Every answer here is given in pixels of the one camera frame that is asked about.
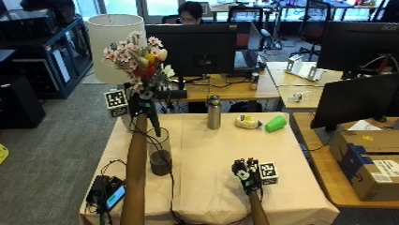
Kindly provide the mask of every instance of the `white tablecloth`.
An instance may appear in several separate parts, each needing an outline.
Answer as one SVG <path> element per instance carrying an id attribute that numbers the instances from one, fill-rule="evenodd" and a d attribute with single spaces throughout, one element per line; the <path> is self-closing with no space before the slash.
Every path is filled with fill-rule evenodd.
<path id="1" fill-rule="evenodd" d="M 267 133 L 263 129 L 234 126 L 239 113 L 222 114 L 222 126 L 210 130 L 206 114 L 160 115 L 161 127 L 169 130 L 174 174 L 173 211 L 189 222 L 227 224 L 250 212 L 249 197 L 234 176 L 230 165 L 235 159 L 257 158 L 274 161 L 279 173 L 275 185 L 263 186 L 263 208 L 271 225 L 331 224 L 338 209 L 331 205 L 318 186 L 310 165 L 302 154 L 290 126 Z M 263 123 L 281 112 L 246 113 Z M 110 160 L 126 160 L 130 134 L 117 120 L 104 156 L 94 175 Z M 125 178 L 125 166 L 112 164 L 106 175 Z M 172 224 L 170 177 L 156 176 L 148 164 L 146 224 Z M 98 224 L 98 216 L 80 209 L 86 224 Z M 118 224 L 122 201 L 110 211 Z"/>

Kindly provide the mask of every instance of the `monitor stand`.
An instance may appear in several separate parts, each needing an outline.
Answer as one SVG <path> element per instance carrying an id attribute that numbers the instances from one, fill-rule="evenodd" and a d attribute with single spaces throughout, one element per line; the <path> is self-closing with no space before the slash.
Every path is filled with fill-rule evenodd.
<path id="1" fill-rule="evenodd" d="M 314 129 L 314 132 L 317 134 L 317 136 L 320 139 L 320 142 L 323 145 L 331 145 L 334 143 L 334 136 L 339 131 L 343 131 L 344 129 L 342 127 L 330 130 L 328 127 L 319 127 Z"/>

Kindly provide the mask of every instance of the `cardboard box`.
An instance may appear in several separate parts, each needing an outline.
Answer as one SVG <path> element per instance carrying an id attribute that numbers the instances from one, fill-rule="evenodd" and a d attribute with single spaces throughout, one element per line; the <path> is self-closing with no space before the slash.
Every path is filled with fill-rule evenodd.
<path id="1" fill-rule="evenodd" d="M 344 130 L 335 134 L 330 151 L 339 162 L 347 145 L 360 145 L 368 153 L 399 155 L 399 130 Z"/>
<path id="2" fill-rule="evenodd" d="M 338 164 L 360 201 L 399 200 L 399 154 L 371 154 L 350 143 Z"/>

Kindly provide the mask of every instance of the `computer monitor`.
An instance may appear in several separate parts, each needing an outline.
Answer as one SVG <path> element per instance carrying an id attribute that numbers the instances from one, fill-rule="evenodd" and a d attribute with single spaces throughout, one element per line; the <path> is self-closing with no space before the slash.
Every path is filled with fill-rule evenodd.
<path id="1" fill-rule="evenodd" d="M 398 90 L 399 73 L 326 83 L 310 128 L 399 115 Z"/>
<path id="2" fill-rule="evenodd" d="M 376 60 L 358 72 L 359 67 L 379 56 L 388 55 L 399 61 L 399 23 L 328 22 L 320 55 L 319 68 L 344 71 L 343 78 L 359 73 L 378 74 L 379 68 L 398 71 L 398 64 L 390 60 Z"/>
<path id="3" fill-rule="evenodd" d="M 165 65 L 174 69 L 178 89 L 184 89 L 185 77 L 234 72 L 235 24 L 148 24 L 146 33 L 148 38 L 160 38 L 168 50 Z"/>

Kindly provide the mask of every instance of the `small device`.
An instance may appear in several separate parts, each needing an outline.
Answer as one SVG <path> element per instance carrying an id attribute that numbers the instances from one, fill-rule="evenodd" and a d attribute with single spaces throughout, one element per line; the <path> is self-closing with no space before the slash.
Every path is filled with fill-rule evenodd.
<path id="1" fill-rule="evenodd" d="M 97 175 L 86 202 L 97 206 L 97 214 L 108 212 L 125 196 L 125 182 L 116 176 Z"/>
<path id="2" fill-rule="evenodd" d="M 108 210 L 113 208 L 113 206 L 122 200 L 125 196 L 125 186 L 120 185 L 120 187 L 114 190 L 113 194 L 108 197 L 106 207 Z"/>
<path id="3" fill-rule="evenodd" d="M 238 115 L 235 118 L 235 126 L 239 128 L 259 128 L 262 122 L 253 116 Z"/>

